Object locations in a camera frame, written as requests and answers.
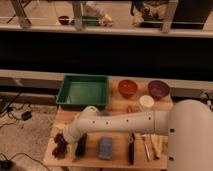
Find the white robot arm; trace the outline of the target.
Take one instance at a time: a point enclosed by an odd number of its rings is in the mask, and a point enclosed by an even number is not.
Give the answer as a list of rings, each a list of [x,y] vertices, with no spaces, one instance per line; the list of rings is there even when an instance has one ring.
[[[84,108],[54,138],[54,157],[63,154],[85,133],[130,132],[168,136],[167,171],[213,171],[213,112],[197,100],[183,100],[169,111],[99,116]]]

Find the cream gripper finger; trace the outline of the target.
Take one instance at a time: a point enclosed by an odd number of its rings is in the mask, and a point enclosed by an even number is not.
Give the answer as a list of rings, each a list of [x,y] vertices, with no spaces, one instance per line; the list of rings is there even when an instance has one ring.
[[[54,124],[54,127],[57,128],[58,130],[63,130],[65,126],[66,124],[62,124],[62,123]]]
[[[77,149],[77,143],[68,145],[67,150],[68,150],[68,156],[70,159],[75,158],[76,149]]]

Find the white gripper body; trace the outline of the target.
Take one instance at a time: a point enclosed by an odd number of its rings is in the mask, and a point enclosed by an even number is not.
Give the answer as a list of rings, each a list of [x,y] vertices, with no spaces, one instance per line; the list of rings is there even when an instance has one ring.
[[[62,131],[64,139],[69,144],[74,144],[79,141],[82,136],[82,132],[77,128],[75,122],[67,124]]]

